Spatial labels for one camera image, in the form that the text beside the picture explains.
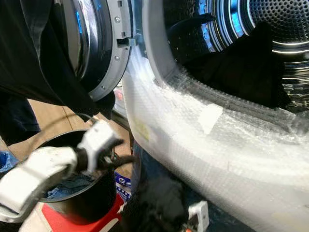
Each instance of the sticker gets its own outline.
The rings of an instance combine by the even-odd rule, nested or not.
[[[210,134],[222,113],[223,107],[216,104],[209,104],[203,109],[198,121],[206,134]]]

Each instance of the washing machine door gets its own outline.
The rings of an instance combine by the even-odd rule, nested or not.
[[[117,86],[135,45],[130,0],[56,0],[54,28],[75,76],[94,101]]]
[[[133,0],[134,36],[123,78],[137,142],[186,184],[259,232],[309,231],[309,2]],[[215,20],[170,40],[167,29]],[[273,26],[286,63],[284,87],[298,113],[214,90],[181,63],[220,51],[258,21]]]

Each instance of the black bucket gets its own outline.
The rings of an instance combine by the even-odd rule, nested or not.
[[[71,146],[76,147],[82,140],[85,130],[71,131],[57,136],[40,147],[44,146]],[[78,225],[93,223],[105,216],[112,208],[116,198],[116,185],[113,170],[105,171],[88,187],[60,199],[42,198],[65,218]]]

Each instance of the red stool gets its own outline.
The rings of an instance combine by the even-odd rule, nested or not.
[[[44,204],[42,212],[53,232],[108,232],[121,219],[120,214],[117,214],[117,212],[123,204],[124,201],[117,195],[114,205],[107,215],[97,222],[83,226],[68,221],[47,204]]]

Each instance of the washing machine drum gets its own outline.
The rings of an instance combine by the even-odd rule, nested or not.
[[[131,40],[126,0],[56,0],[52,22],[75,76],[97,101],[110,93],[126,69]]]
[[[180,63],[208,52],[222,51],[259,22],[271,25],[273,52],[285,62],[283,84],[289,107],[307,109],[309,103],[308,0],[164,0],[169,28],[180,20],[209,13],[215,20],[170,41]]]

